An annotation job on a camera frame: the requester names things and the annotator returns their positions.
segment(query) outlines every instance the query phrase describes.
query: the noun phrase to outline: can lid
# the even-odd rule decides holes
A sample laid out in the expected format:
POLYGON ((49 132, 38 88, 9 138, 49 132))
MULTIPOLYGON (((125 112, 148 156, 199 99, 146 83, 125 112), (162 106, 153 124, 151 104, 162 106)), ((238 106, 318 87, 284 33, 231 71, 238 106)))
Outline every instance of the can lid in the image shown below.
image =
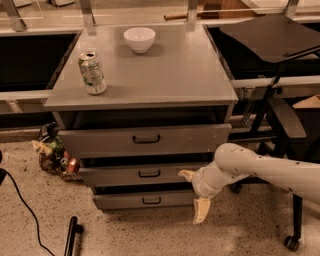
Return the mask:
POLYGON ((97 57, 96 52, 84 52, 84 53, 80 54, 79 59, 80 60, 92 60, 96 57, 97 57))

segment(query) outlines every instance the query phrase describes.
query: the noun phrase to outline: cabinet top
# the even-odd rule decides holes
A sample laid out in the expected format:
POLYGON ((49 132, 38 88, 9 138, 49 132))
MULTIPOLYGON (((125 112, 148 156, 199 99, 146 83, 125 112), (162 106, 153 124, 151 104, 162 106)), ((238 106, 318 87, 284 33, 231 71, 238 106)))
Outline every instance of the cabinet top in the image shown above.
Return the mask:
POLYGON ((222 105, 237 102, 234 89, 200 24, 152 25, 156 32, 147 53, 125 43, 128 26, 84 29, 45 107, 50 111, 102 110, 166 106, 222 105), (107 90, 87 93, 78 58, 97 52, 107 90))

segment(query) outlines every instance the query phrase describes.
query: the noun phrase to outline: black tabletop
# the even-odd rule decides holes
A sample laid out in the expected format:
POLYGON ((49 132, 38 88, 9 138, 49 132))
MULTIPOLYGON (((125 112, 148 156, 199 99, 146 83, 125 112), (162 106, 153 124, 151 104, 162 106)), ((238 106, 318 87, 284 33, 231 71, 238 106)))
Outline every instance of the black tabletop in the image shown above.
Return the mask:
POLYGON ((222 25, 220 30, 270 63, 280 63, 320 50, 319 32, 283 14, 222 25))

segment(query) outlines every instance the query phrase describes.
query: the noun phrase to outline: drawer front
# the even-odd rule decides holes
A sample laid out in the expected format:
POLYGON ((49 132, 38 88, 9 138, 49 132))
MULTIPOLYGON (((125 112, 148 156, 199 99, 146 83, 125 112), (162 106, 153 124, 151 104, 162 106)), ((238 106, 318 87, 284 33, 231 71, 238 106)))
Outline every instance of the drawer front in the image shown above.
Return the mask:
POLYGON ((80 175, 89 187, 127 186, 185 182, 179 171, 197 170, 208 163, 140 165, 124 167, 81 168, 80 175))
POLYGON ((192 190, 188 190, 124 195, 96 195, 93 196, 93 201, 98 209, 115 210, 192 205, 194 198, 197 198, 196 194, 192 190))
POLYGON ((227 141, 230 124, 60 131, 76 158, 213 152, 227 141))

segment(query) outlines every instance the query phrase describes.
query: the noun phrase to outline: drawer handle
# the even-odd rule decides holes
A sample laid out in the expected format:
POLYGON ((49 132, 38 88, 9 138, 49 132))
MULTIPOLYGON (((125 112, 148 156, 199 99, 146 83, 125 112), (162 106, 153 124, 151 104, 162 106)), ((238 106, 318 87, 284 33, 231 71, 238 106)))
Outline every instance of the drawer handle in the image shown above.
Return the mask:
POLYGON ((161 204, 161 197, 158 199, 144 199, 142 198, 143 204, 161 204))
POLYGON ((156 173, 143 173, 141 171, 138 172, 140 178, 155 178, 160 176, 160 170, 156 173))
POLYGON ((132 140, 135 144, 152 144, 160 141, 160 135, 158 134, 154 138, 138 138, 136 136, 133 136, 132 140))

